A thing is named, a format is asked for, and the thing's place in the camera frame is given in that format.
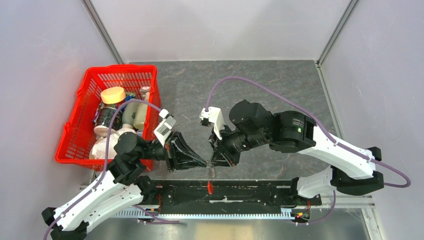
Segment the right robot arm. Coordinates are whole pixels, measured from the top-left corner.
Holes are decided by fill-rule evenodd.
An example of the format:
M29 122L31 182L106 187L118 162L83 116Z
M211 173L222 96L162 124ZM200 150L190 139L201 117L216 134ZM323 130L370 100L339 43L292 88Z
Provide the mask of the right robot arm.
M324 132L311 117L294 110L272 113L257 102L242 100L229 112L235 126L224 123L218 107L203 109L201 124L212 125L209 142L213 166L233 167L241 153L267 145L283 154L298 153L328 164L321 172L291 180L289 200L300 205L318 194L338 191L362 196L384 187L383 174L373 160L381 159L378 147L359 148Z

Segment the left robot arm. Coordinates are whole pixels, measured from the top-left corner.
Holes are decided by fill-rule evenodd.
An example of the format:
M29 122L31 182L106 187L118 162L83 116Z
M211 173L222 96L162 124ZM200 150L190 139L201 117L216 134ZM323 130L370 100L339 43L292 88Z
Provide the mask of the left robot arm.
M229 151L215 133L209 138L213 150L209 161L195 153L178 131L154 134L156 138L147 141L135 133L123 133L114 146L116 156L98 178L64 205L43 210L42 217L48 226L43 238L84 240L116 213L141 202L152 204L157 191L150 178L142 175L146 166L141 159L165 161L170 170L210 168L220 163L233 165L227 159Z

